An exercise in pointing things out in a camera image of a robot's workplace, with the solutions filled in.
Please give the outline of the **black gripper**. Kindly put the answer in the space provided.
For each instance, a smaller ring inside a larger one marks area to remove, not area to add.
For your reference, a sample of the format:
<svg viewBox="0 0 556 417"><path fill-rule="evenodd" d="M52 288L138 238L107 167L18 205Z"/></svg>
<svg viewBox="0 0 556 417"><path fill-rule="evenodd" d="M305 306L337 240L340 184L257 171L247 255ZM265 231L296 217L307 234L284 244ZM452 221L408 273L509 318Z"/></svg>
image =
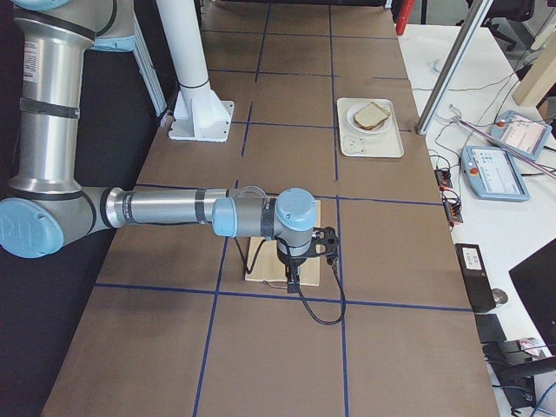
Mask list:
<svg viewBox="0 0 556 417"><path fill-rule="evenodd" d="M303 256L292 256L286 253L277 251L278 259L285 266L285 274L287 277L287 292L294 294L296 288L300 288L299 270L300 266L307 260Z"/></svg>

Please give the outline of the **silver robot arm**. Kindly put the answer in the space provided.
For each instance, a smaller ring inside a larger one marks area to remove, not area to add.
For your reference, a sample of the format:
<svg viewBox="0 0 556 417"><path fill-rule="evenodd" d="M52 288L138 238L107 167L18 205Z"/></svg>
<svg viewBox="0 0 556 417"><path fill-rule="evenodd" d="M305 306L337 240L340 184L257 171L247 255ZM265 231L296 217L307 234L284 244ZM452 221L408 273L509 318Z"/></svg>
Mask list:
<svg viewBox="0 0 556 417"><path fill-rule="evenodd" d="M14 19L25 45L19 168L1 203L6 251L38 258L107 228L208 224L219 236L276 241L288 288L298 289L299 267L321 243L316 201L304 189L270 197L255 186L125 191L75 180L83 55L133 50L132 2L17 1Z"/></svg>

